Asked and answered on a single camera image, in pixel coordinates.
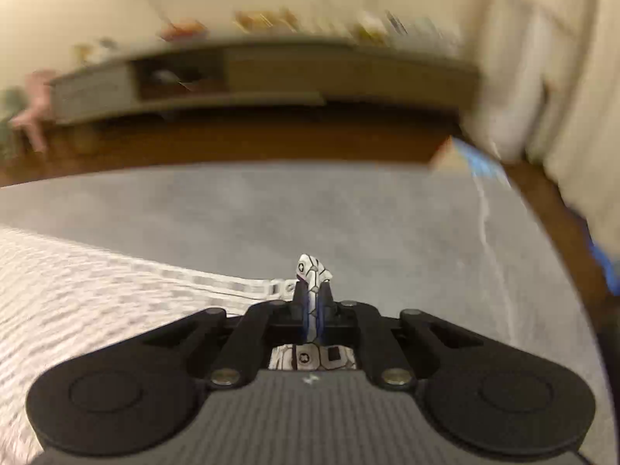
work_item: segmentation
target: striped fabric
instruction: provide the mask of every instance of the striped fabric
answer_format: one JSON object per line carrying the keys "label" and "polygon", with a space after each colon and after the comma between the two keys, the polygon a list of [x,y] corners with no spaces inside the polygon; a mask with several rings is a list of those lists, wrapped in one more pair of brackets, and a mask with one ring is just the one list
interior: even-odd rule
{"label": "striped fabric", "polygon": [[237,315],[290,299],[295,281],[202,273],[0,226],[0,465],[41,449],[24,403],[46,369],[206,307]]}

